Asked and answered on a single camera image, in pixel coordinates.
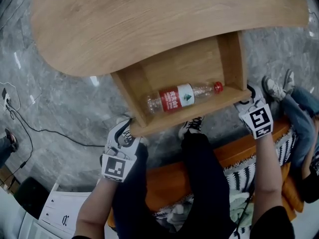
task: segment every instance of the marble floor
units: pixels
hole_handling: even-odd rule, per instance
[[[87,144],[104,145],[116,118],[130,114],[128,106],[109,75],[76,78],[52,69],[38,54],[30,29],[31,0],[3,0],[0,3],[0,82],[16,86],[19,112],[36,129],[64,133]],[[249,80],[260,84],[267,74],[283,81],[285,71],[295,71],[297,84],[319,97],[319,7],[308,0],[307,28],[263,28],[244,32]],[[12,104],[18,108],[15,89],[5,85]],[[272,105],[275,117],[281,114]],[[28,157],[29,139],[17,119],[0,107],[0,132],[9,127],[20,148],[7,166],[15,171]],[[178,126],[148,137],[149,167],[180,160]],[[202,131],[215,146],[246,134],[233,106],[207,115]],[[16,173],[19,181],[34,177],[50,189],[58,181],[65,187],[95,185],[103,149],[82,147],[50,133],[30,131],[34,150],[26,166]]]

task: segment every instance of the wooden drawer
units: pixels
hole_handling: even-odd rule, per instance
[[[186,120],[211,113],[250,97],[241,32],[231,32],[188,43],[112,73],[136,116],[134,136],[164,130]],[[204,103],[175,113],[151,115],[146,95],[166,87],[196,82],[216,82],[224,91]]]

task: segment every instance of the leg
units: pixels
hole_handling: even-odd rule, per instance
[[[302,87],[295,87],[291,97],[309,113],[310,117],[319,114],[319,100],[309,91]]]
[[[8,138],[0,139],[0,168],[4,166],[12,152],[11,142]]]
[[[302,166],[305,156],[314,142],[315,127],[309,115],[300,109],[290,95],[286,95],[282,100],[282,105],[298,136],[293,155],[291,156],[292,168],[295,169]]]
[[[213,233],[216,238],[229,238],[236,228],[229,215],[229,187],[207,137],[188,131],[181,146],[194,204],[178,237]]]
[[[134,166],[113,199],[118,236],[120,239],[167,238],[168,232],[157,223],[145,203],[147,147],[140,144],[136,156]]]

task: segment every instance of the wooden tabletop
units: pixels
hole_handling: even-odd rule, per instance
[[[32,0],[37,48],[56,70],[103,75],[222,33],[305,26],[306,0]]]

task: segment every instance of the plastic water bottle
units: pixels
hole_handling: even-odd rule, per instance
[[[147,96],[147,107],[151,114],[172,112],[185,106],[200,103],[223,91],[220,82],[183,84],[156,91]]]

